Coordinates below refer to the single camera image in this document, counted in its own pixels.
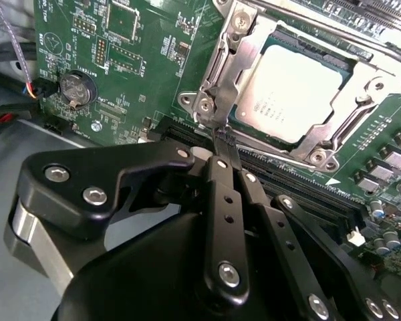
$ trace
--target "screw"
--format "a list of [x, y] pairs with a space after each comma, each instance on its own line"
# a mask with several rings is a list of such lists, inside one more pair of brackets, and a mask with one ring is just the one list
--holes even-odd
[[326, 158], [326, 154], [324, 151], [322, 150], [316, 150], [313, 153], [311, 153], [310, 155], [310, 161], [314, 164], [319, 164], [321, 163], [325, 158]]
[[252, 182], [252, 183], [255, 182], [255, 176], [252, 175], [251, 173], [247, 173], [247, 178], [249, 179], [250, 182]]
[[188, 157], [188, 153], [183, 150], [183, 149], [178, 149], [177, 150], [178, 155], [180, 155], [181, 157], [187, 158]]
[[200, 109], [204, 112], [209, 112], [213, 108], [213, 104], [208, 98], [203, 98], [199, 102]]
[[285, 206], [288, 207], [289, 209], [293, 208], [293, 203], [289, 199], [283, 199], [282, 201], [285, 204]]
[[244, 11], [238, 11], [233, 16], [232, 19], [232, 26], [238, 32], [245, 32], [249, 29], [251, 24], [251, 18], [249, 17], [248, 13]]
[[394, 319], [400, 318], [398, 311], [395, 310], [395, 308], [393, 306], [391, 306], [388, 301], [383, 300], [383, 306], [385, 307], [385, 310], [388, 311], [388, 313], [391, 315], [391, 317], [393, 317]]
[[224, 169], [227, 168], [227, 164], [220, 159], [217, 161], [217, 164]]
[[91, 129], [94, 132], [100, 132], [102, 130], [102, 124], [98, 120], [94, 120], [91, 124]]
[[327, 320], [329, 317], [328, 309], [320, 298], [315, 294], [309, 296], [309, 305], [321, 320]]
[[240, 279], [238, 271], [228, 263], [222, 263], [219, 266], [220, 279], [230, 288], [236, 288]]
[[91, 205], [100, 206], [107, 201], [107, 194], [98, 187], [89, 187], [84, 190], [83, 198]]
[[367, 307], [370, 309], [371, 312], [379, 319], [383, 318], [383, 312], [379, 308], [377, 304], [375, 304], [371, 299], [366, 298]]
[[45, 176], [47, 179], [55, 183], [62, 183], [68, 181], [70, 178], [68, 171], [59, 166], [51, 166], [46, 168]]

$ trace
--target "metal bracket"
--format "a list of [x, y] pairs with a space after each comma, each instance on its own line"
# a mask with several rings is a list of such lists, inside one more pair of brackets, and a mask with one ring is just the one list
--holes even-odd
[[390, 300], [359, 263], [340, 249], [294, 200], [282, 195], [275, 203], [297, 234], [305, 236], [300, 243], [302, 250], [321, 262], [315, 267], [317, 273], [335, 283], [332, 296], [346, 320], [401, 320], [401, 310], [389, 303]]

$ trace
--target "aluminum component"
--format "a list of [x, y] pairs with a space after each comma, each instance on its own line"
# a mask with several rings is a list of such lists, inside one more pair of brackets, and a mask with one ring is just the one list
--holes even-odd
[[400, 318], [398, 311], [386, 300], [382, 300], [383, 307], [395, 320]]
[[387, 231], [383, 234], [383, 239], [385, 241], [386, 247], [388, 249], [394, 249], [401, 245], [400, 238], [398, 237], [398, 232]]
[[45, 169], [45, 176], [52, 182], [62, 183], [68, 181], [70, 173], [63, 167], [50, 166]]
[[373, 200], [370, 202], [370, 213], [372, 217], [377, 219], [383, 219], [385, 217], [385, 212], [383, 210], [382, 202], [379, 200]]
[[375, 315], [377, 316], [379, 319], [383, 318], [383, 312], [381, 311], [381, 309], [379, 308], [379, 306], [374, 303], [373, 300], [366, 298], [366, 304], [368, 309]]
[[104, 240], [70, 243], [56, 228], [39, 220], [18, 201], [12, 220], [13, 232], [28, 243], [62, 296], [74, 275], [86, 263], [106, 252]]
[[382, 238], [375, 239], [373, 241], [374, 249], [378, 255], [385, 255], [390, 252], [389, 248], [386, 247], [385, 241]]
[[219, 266], [220, 279], [230, 288], [236, 288], [240, 283], [238, 271], [230, 264], [222, 263]]
[[90, 205], [100, 206], [106, 203], [107, 194], [99, 187], [89, 187], [83, 191], [83, 199]]
[[309, 305], [321, 320], [327, 320], [329, 318], [327, 306], [315, 294], [309, 296]]

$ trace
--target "cable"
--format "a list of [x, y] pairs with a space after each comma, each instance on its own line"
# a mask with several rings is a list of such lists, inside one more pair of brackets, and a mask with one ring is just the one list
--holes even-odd
[[33, 98], [33, 99], [37, 99], [37, 97], [35, 96], [35, 94], [33, 94], [33, 87], [31, 86], [30, 83], [26, 83], [26, 87], [28, 94]]
[[268, 10], [271, 11], [277, 11], [279, 13], [282, 13], [288, 17], [292, 17], [294, 19], [306, 22], [314, 27], [317, 27], [318, 29], [322, 29], [326, 32], [332, 33], [333, 35], [336, 35], [340, 38], [342, 38], [343, 40], [347, 41], [348, 43], [352, 44], [352, 45], [357, 45], [359, 47], [364, 47], [364, 48], [368, 48], [368, 49], [372, 49], [372, 50], [376, 50], [378, 52], [380, 52], [381, 54], [384, 54], [386, 56], [389, 56], [391, 58], [394, 58], [396, 61], [401, 63], [401, 54], [399, 54], [398, 52], [390, 49], [389, 47], [387, 47], [386, 45], [379, 43], [378, 41], [373, 41], [370, 39], [366, 39], [363, 37], [360, 37], [358, 35], [355, 35], [353, 33], [349, 33], [346, 32], [344, 30], [332, 27], [330, 25], [327, 25], [323, 22], [320, 22], [318, 20], [309, 18], [305, 15], [302, 15], [300, 13], [294, 12], [292, 10], [288, 10], [286, 8], [282, 8], [278, 5], [274, 5], [271, 3], [266, 3], [264, 2], [264, 0], [250, 0], [250, 2], [252, 2], [255, 5], [258, 5], [260, 7], [264, 7]]
[[16, 56], [18, 57], [18, 62], [21, 64], [21, 69], [24, 73], [25, 80], [28, 84], [30, 84], [31, 76], [29, 75], [29, 72], [28, 72], [27, 62], [25, 61], [21, 46], [19, 45], [19, 42], [17, 41], [16, 36], [12, 30], [12, 26], [8, 22], [8, 20], [6, 20], [1, 6], [0, 6], [0, 18], [3, 21], [3, 23], [5, 24], [6, 30], [9, 34], [9, 37], [11, 38], [12, 46], [13, 46], [13, 49], [15, 50]]
[[[20, 43], [21, 50], [26, 60], [36, 60], [37, 52], [35, 43], [24, 42]], [[11, 62], [18, 60], [11, 42], [0, 43], [0, 62]]]

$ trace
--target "motherboard mounting screw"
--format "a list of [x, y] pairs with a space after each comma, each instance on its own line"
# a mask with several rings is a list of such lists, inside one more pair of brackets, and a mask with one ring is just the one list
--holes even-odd
[[251, 18], [249, 17], [248, 13], [244, 11], [238, 11], [233, 16], [232, 26], [238, 32], [246, 32], [249, 29], [250, 24]]
[[100, 132], [102, 130], [102, 124], [98, 120], [94, 120], [91, 124], [91, 129], [94, 132]]
[[379, 306], [376, 303], [374, 303], [373, 300], [366, 298], [366, 304], [367, 307], [375, 316], [377, 316], [379, 319], [383, 318], [383, 312], [381, 311]]
[[240, 278], [238, 271], [228, 263], [222, 263], [219, 266], [220, 279], [230, 288], [236, 288], [239, 285]]
[[252, 182], [252, 183], [255, 182], [255, 176], [252, 175], [251, 173], [247, 173], [247, 178], [249, 179], [250, 182]]
[[99, 187], [89, 187], [83, 191], [83, 198], [90, 205], [100, 206], [107, 201], [107, 194]]
[[289, 199], [283, 199], [282, 201], [285, 204], [285, 206], [288, 207], [289, 209], [293, 208], [293, 203]]
[[327, 306], [315, 294], [309, 296], [309, 305], [321, 320], [327, 320], [329, 317]]
[[47, 179], [55, 183], [62, 183], [68, 181], [70, 178], [68, 171], [59, 166], [51, 166], [46, 168], [45, 176]]
[[208, 98], [203, 98], [199, 102], [200, 109], [204, 112], [209, 112], [213, 108], [213, 104]]
[[400, 318], [398, 311], [395, 310], [395, 308], [393, 306], [391, 306], [388, 301], [383, 300], [383, 306], [385, 307], [385, 310], [388, 311], [388, 313], [391, 315], [391, 317], [393, 317], [394, 319]]

